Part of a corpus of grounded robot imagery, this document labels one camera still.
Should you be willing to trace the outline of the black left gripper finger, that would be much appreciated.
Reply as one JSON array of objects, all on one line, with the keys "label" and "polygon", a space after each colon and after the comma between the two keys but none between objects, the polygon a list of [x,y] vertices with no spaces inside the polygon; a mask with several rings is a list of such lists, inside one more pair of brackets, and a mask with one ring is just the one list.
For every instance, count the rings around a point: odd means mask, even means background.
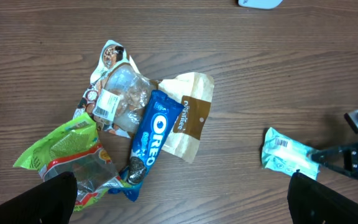
[{"label": "black left gripper finger", "polygon": [[0,205],[0,223],[62,223],[70,221],[77,197],[72,172],[56,177]]}]

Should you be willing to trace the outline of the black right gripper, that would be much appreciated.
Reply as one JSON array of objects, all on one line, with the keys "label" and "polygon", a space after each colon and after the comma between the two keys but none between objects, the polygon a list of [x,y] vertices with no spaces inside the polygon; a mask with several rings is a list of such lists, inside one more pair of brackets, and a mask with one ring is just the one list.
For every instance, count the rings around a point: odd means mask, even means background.
[{"label": "black right gripper", "polygon": [[[329,161],[343,158],[343,165]],[[325,168],[358,180],[358,142],[334,146],[311,154]],[[288,208],[294,224],[358,224],[358,203],[323,184],[295,172],[288,187]]]}]

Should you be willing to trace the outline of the white snack packet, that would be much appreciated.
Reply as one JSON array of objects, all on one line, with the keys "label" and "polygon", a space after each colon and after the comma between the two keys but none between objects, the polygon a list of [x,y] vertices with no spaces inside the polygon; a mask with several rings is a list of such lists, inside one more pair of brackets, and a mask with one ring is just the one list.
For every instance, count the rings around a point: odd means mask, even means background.
[{"label": "white snack packet", "polygon": [[296,171],[316,180],[319,164],[310,158],[316,149],[268,128],[262,146],[262,167],[292,176]]}]

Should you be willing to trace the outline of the green snack packet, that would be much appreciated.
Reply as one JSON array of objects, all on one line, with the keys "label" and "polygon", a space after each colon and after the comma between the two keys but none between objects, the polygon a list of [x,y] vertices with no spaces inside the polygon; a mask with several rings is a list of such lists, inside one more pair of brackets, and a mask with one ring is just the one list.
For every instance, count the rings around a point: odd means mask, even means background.
[{"label": "green snack packet", "polygon": [[88,114],[59,126],[26,149],[14,167],[35,170],[46,182],[72,172],[77,182],[75,211],[96,203],[109,189],[128,188],[99,140]]}]

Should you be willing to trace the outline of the beige pastry snack packet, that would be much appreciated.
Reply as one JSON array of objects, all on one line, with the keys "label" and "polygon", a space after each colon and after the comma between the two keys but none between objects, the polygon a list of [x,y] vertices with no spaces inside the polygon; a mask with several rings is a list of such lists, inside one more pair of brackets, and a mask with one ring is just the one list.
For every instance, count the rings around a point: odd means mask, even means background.
[{"label": "beige pastry snack packet", "polygon": [[89,82],[73,116],[88,113],[99,130],[125,138],[136,133],[153,90],[181,103],[184,109],[162,149],[188,163],[194,161],[213,98],[211,75],[190,72],[151,80],[140,74],[121,44],[108,40]]}]

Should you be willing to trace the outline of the blue oreo packet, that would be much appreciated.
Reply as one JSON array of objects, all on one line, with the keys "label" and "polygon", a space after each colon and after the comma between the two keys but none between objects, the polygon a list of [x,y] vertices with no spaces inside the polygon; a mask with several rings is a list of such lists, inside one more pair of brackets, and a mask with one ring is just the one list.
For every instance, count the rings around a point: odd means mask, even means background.
[{"label": "blue oreo packet", "polygon": [[136,201],[143,181],[155,164],[184,106],[160,90],[152,91],[142,121],[132,141],[129,165],[119,175],[128,187],[113,187],[109,194],[123,192]]}]

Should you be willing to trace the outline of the white barcode scanner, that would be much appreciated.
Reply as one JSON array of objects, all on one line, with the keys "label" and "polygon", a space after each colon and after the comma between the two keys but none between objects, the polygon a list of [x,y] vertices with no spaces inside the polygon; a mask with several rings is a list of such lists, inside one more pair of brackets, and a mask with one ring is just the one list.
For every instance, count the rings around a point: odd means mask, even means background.
[{"label": "white barcode scanner", "polygon": [[241,7],[270,10],[282,3],[283,0],[238,0]]}]

